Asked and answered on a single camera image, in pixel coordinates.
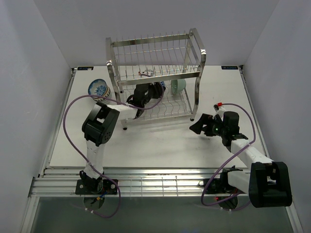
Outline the pale green bowl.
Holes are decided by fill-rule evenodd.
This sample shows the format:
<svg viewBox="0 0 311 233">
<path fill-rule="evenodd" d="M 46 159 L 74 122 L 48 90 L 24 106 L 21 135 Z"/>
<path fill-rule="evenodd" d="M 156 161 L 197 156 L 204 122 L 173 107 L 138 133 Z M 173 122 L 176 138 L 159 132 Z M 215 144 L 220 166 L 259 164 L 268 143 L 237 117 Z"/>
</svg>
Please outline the pale green bowl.
<svg viewBox="0 0 311 233">
<path fill-rule="evenodd" d="M 171 90 L 173 95 L 181 93 L 187 86 L 185 79 L 171 80 Z"/>
</svg>

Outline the blue patterned white bowl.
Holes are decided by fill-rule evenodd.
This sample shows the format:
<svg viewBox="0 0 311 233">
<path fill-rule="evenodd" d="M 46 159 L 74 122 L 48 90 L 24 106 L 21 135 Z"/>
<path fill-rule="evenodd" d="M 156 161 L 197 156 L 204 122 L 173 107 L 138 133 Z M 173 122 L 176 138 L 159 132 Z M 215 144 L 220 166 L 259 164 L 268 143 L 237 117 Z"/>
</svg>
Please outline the blue patterned white bowl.
<svg viewBox="0 0 311 233">
<path fill-rule="evenodd" d="M 92 81 L 88 87 L 89 95 L 104 96 L 108 90 L 107 84 L 103 79 Z"/>
</svg>

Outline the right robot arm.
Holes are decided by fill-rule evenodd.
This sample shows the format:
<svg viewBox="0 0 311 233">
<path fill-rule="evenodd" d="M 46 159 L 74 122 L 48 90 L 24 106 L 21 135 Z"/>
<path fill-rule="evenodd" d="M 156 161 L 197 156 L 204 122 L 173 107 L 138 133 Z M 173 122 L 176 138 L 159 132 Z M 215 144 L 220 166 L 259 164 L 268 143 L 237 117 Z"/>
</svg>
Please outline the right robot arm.
<svg viewBox="0 0 311 233">
<path fill-rule="evenodd" d="M 214 116 L 202 114 L 190 126 L 196 134 L 219 136 L 229 152 L 238 157 L 247 171 L 234 166 L 223 168 L 215 184 L 207 181 L 209 193 L 230 193 L 242 191 L 256 208 L 281 207 L 292 204 L 288 167 L 284 162 L 275 162 L 253 147 L 248 138 L 240 133 L 239 114 L 226 111 Z"/>
</svg>

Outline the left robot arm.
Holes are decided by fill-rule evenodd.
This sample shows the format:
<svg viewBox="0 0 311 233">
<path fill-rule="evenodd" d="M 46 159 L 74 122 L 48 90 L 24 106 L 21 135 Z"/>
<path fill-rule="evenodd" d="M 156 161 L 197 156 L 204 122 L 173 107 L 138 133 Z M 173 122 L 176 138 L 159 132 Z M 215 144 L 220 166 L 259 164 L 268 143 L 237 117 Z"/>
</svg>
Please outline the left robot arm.
<svg viewBox="0 0 311 233">
<path fill-rule="evenodd" d="M 163 82 L 137 84 L 125 105 L 95 104 L 82 125 L 86 140 L 88 162 L 80 171 L 83 185 L 92 193 L 98 194 L 103 189 L 103 158 L 105 144 L 110 140 L 118 121 L 137 119 L 145 111 L 150 100 L 160 101 L 166 86 Z"/>
</svg>

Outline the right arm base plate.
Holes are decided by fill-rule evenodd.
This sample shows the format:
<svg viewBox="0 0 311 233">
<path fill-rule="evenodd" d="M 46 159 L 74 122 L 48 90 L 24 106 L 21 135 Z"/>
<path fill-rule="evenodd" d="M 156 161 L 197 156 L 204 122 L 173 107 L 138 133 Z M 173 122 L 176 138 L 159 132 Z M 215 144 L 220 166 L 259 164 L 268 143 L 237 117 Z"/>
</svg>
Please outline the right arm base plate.
<svg viewBox="0 0 311 233">
<path fill-rule="evenodd" d="M 203 188 L 201 203 L 205 207 L 209 208 L 217 204 L 220 209 L 230 212 L 242 210 L 250 204 L 250 202 L 247 202 L 245 205 L 238 207 L 238 194 L 241 194 L 242 191 L 228 184 L 228 173 L 232 171 L 242 171 L 242 169 L 238 169 L 235 166 L 224 168 L 220 173 L 219 178 L 201 180 L 202 184 L 199 184 L 198 186 Z M 226 196 L 216 197 L 216 202 L 207 204 L 204 203 L 205 194 L 226 194 Z"/>
</svg>

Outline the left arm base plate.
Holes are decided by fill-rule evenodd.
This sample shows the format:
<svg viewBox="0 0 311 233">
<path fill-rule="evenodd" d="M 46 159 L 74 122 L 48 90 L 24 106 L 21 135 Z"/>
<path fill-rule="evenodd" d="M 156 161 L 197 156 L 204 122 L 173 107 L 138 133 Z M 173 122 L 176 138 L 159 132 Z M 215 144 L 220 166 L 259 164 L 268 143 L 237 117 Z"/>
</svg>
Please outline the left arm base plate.
<svg viewBox="0 0 311 233">
<path fill-rule="evenodd" d="M 76 195 L 116 195 L 117 186 L 107 179 L 91 182 L 86 180 L 78 180 L 75 188 Z"/>
</svg>

